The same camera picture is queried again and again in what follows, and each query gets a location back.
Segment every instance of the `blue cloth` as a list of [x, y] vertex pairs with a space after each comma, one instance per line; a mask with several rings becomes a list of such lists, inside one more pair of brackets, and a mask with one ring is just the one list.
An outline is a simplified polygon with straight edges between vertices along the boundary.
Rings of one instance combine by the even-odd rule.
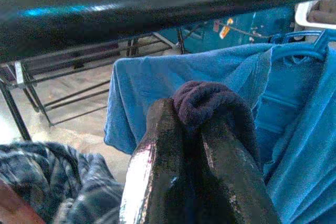
[[254, 113], [268, 192], [283, 223], [336, 220], [336, 53], [272, 62], [271, 44], [118, 60], [104, 141], [131, 154], [148, 108], [187, 81], [220, 82]]
[[47, 223], [118, 223], [123, 186], [100, 154], [57, 143], [0, 145], [0, 179]]

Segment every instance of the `blue plastic hanger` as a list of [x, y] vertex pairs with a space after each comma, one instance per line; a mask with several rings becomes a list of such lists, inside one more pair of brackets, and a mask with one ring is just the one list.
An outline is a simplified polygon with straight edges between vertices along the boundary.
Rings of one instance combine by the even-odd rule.
[[[307, 42], [294, 42], [288, 43], [291, 37], [296, 36], [319, 36], [314, 43]], [[272, 61], [277, 61], [287, 56], [309, 56], [319, 61], [325, 61], [328, 43], [336, 41], [335, 30], [325, 31], [299, 31], [292, 32], [285, 35], [282, 43], [286, 43], [285, 46], [275, 46], [273, 48]]]

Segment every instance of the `plaid shirt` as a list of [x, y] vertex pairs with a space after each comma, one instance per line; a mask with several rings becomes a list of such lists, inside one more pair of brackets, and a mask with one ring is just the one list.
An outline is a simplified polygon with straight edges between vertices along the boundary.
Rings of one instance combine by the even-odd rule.
[[57, 143], [0, 145], [0, 179], [47, 223], [118, 223], [123, 187], [100, 154]]

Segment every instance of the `blue container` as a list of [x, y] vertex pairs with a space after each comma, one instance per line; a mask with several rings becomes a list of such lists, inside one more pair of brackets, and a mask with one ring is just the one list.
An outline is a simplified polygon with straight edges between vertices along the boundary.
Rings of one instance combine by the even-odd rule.
[[[183, 26], [184, 37], [192, 31], [190, 36], [185, 39], [184, 46], [187, 51], [196, 53], [249, 43], [268, 42], [271, 35], [293, 31], [293, 22], [294, 7], [291, 6]], [[223, 30], [226, 24], [229, 24], [232, 28], [228, 29], [226, 27]], [[193, 31], [196, 26], [200, 25], [199, 29]], [[175, 28], [162, 30], [159, 33], [172, 43], [177, 43]]]

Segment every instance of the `concrete floor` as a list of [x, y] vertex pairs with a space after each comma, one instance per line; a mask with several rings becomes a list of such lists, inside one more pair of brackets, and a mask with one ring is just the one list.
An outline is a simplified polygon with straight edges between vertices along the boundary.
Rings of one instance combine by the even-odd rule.
[[[144, 47], [141, 50], [155, 50]], [[177, 54], [177, 50], [168, 50], [162, 54]], [[70, 93], [95, 85], [99, 82], [109, 80], [111, 76], [112, 66], [105, 66], [77, 74], [72, 74], [62, 78], [41, 82], [36, 87], [36, 91], [42, 101], [48, 101], [61, 98]], [[94, 91], [107, 89], [109, 85], [99, 87]], [[103, 142], [104, 125], [106, 121], [107, 110], [100, 110], [91, 114], [73, 119], [71, 121], [49, 127], [46, 118], [34, 111], [21, 89], [12, 91], [12, 95], [17, 103], [19, 111], [27, 125], [33, 141], [41, 142], [58, 142], [68, 144], [82, 153], [100, 153], [106, 159], [111, 173], [117, 181], [124, 183], [130, 156], [116, 150], [112, 146], [107, 146]], [[19, 141], [20, 134], [16, 128], [15, 122], [4, 102], [0, 97], [0, 132], [2, 133], [1, 144], [8, 144], [12, 141]], [[74, 104], [70, 104], [48, 112], [51, 121], [57, 122], [62, 119], [93, 110], [107, 104], [108, 94], [83, 100]]]

